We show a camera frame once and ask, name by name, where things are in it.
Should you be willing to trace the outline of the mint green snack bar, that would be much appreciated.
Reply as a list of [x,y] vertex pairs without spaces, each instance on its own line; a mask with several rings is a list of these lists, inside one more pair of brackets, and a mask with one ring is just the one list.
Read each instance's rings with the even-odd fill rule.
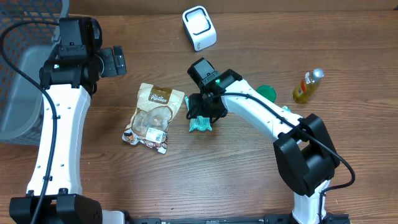
[[197,116],[196,118],[190,118],[190,132],[193,131],[212,131],[210,119],[199,115],[201,106],[196,107],[193,113]]

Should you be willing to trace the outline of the green lid white jar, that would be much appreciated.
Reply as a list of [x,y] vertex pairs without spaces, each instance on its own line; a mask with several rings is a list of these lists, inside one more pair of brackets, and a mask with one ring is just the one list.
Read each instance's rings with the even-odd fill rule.
[[275,102],[276,99],[276,92],[273,89],[273,87],[269,86],[269,85],[261,85],[259,86],[256,91],[262,95],[264,98],[268,99],[271,102]]

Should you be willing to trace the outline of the brown snack pouch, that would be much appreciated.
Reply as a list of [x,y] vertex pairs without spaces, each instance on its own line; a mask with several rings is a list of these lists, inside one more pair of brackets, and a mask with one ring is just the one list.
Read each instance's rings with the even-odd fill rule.
[[137,93],[136,110],[122,140],[131,145],[141,143],[165,154],[169,124],[178,113],[184,96],[182,91],[142,83]]

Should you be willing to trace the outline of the green tissue pack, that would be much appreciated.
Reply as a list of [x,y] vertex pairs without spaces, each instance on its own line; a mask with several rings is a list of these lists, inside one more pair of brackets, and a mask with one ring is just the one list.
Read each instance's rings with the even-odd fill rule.
[[285,111],[291,112],[291,110],[289,109],[289,107],[286,106],[286,105],[284,105],[284,106],[282,107],[282,109],[285,110]]

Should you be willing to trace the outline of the yellow oil bottle silver cap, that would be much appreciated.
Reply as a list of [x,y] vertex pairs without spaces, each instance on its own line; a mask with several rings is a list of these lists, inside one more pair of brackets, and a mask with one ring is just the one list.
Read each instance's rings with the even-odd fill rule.
[[306,103],[312,97],[319,87],[324,71],[316,68],[311,72],[307,72],[301,82],[294,88],[292,92],[293,99],[296,103]]

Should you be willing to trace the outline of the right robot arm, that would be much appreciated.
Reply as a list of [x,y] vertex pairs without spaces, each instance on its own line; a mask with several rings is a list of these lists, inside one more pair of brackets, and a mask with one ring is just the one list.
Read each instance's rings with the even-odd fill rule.
[[201,58],[187,70],[199,88],[189,97],[187,118],[212,123],[234,113],[257,128],[274,147],[279,175],[294,193],[291,223],[329,223],[325,190],[340,160],[324,122],[289,112],[260,95],[241,75],[223,73]]

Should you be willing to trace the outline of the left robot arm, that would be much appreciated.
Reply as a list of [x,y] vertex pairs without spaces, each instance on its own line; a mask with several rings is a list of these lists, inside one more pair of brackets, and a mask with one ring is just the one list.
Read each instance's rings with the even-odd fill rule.
[[120,47],[101,56],[102,30],[91,17],[57,21],[60,39],[39,71],[35,87],[43,96],[39,153],[24,197],[10,201],[16,223],[127,223],[129,215],[105,210],[82,194],[80,154],[85,117],[105,69],[124,75]]

